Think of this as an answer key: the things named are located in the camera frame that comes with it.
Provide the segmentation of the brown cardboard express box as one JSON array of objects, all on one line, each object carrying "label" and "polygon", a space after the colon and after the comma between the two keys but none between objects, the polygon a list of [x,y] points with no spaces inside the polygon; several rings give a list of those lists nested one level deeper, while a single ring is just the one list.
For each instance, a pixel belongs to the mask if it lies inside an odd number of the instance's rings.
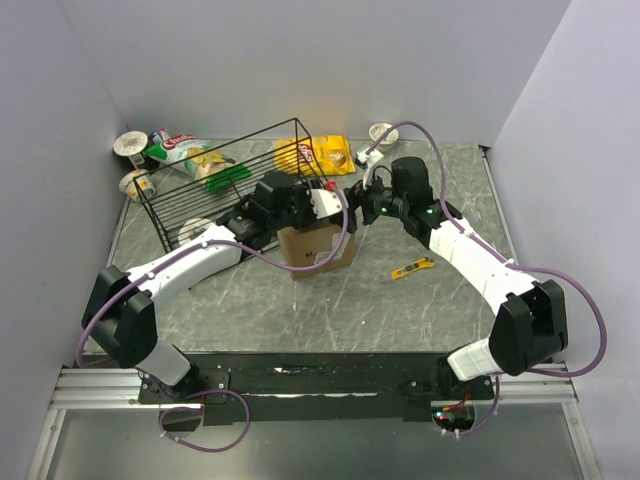
[{"label": "brown cardboard express box", "polygon": [[[293,267],[308,267],[324,261],[338,245],[341,227],[327,224],[313,229],[296,230],[292,227],[281,229],[277,238],[285,261]],[[344,243],[332,261],[320,269],[305,272],[291,272],[294,281],[309,278],[352,264],[355,256],[355,236],[346,233]]]}]

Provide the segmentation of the yellow utility knife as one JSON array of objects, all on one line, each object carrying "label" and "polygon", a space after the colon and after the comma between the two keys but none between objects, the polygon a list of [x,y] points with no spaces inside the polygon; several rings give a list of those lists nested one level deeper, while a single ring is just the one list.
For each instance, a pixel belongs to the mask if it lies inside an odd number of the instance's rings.
[{"label": "yellow utility knife", "polygon": [[391,278],[393,280],[402,279],[412,273],[420,270],[430,269],[435,266],[435,261],[429,257],[422,257],[406,266],[395,269],[391,272]]}]

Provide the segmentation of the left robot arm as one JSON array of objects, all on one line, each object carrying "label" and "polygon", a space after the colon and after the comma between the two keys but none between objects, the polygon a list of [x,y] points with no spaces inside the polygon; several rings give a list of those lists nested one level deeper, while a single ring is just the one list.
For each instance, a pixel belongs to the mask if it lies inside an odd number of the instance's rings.
[{"label": "left robot arm", "polygon": [[135,368],[162,383],[174,401],[188,401],[199,387],[199,369],[178,347],[160,338],[160,307],[247,256],[262,258],[263,248],[279,230],[312,226],[341,209],[339,198],[320,181],[274,170],[186,244],[128,271],[114,265],[104,268],[82,319],[77,365],[88,367],[84,349],[93,340],[118,367]]}]

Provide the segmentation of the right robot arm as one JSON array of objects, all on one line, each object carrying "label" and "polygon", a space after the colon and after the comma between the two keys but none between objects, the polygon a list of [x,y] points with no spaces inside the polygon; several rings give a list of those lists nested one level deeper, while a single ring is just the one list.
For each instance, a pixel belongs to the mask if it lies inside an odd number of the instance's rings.
[{"label": "right robot arm", "polygon": [[364,174],[349,190],[349,204],[361,208],[366,225],[380,216],[400,220],[410,236],[455,268],[496,316],[488,337],[447,356],[447,368],[437,374],[439,391],[456,399],[471,388],[472,379],[517,376],[564,350],[568,329],[562,288],[508,267],[474,242],[469,222],[435,198],[422,159],[394,160],[389,185],[376,173],[381,159],[378,152],[357,155]]}]

